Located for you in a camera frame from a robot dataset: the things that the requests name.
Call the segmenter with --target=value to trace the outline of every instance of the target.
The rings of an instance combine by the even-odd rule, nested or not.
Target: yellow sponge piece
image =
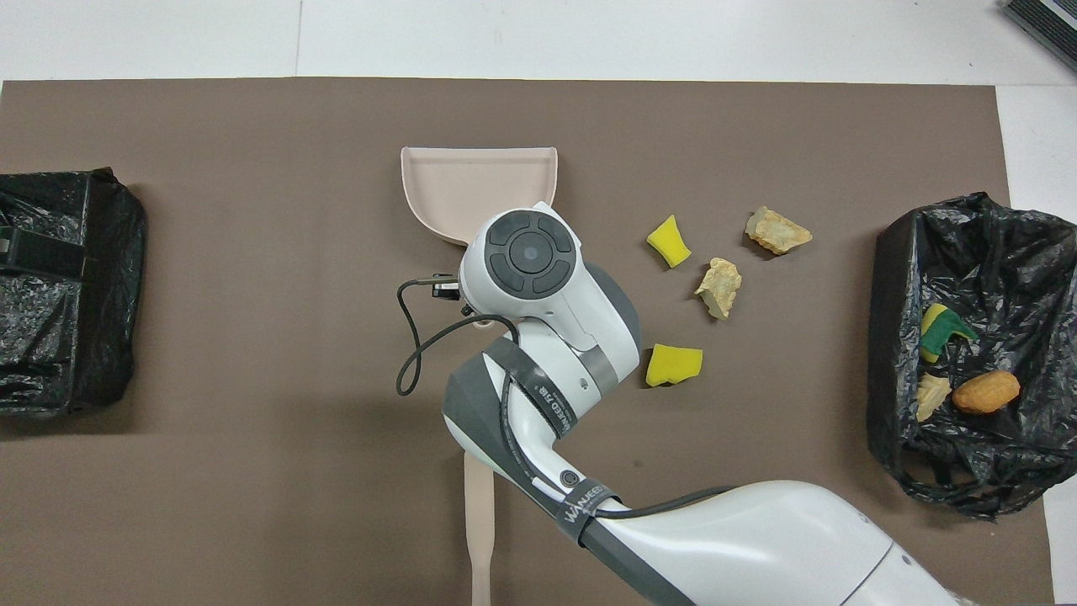
[[[697,377],[703,368],[703,351],[689,348],[670,348],[655,343],[655,353],[647,365],[647,385],[681,383]]]
[[[676,219],[672,214],[662,221],[657,229],[651,231],[651,235],[647,236],[647,243],[655,246],[655,250],[662,255],[670,267],[676,267],[691,254],[688,246],[684,244],[684,240],[681,239],[681,230],[676,228]]]

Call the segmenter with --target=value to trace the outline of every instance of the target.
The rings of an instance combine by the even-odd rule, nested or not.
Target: black handle
[[[18,227],[0,226],[0,269],[82,280],[86,248]]]

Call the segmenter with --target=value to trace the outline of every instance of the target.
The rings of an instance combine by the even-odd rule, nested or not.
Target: gray velcro strap
[[[584,527],[595,518],[599,504],[607,498],[617,498],[617,494],[597,480],[590,478],[581,480],[561,502],[555,519],[557,527],[569,535],[576,545],[583,547],[579,537],[584,534]]]
[[[513,378],[559,440],[572,432],[579,422],[575,411],[546,371],[538,368],[519,346],[507,339],[496,339],[484,353]]]

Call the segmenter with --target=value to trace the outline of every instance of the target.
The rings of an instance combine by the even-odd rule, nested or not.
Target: beige dustpan
[[[467,245],[498,212],[554,203],[557,149],[404,147],[401,174],[416,217],[438,237]]]

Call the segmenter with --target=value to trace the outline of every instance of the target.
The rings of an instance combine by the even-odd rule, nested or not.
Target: beige handle
[[[464,453],[464,523],[472,559],[472,606],[490,606],[493,556],[493,470]]]

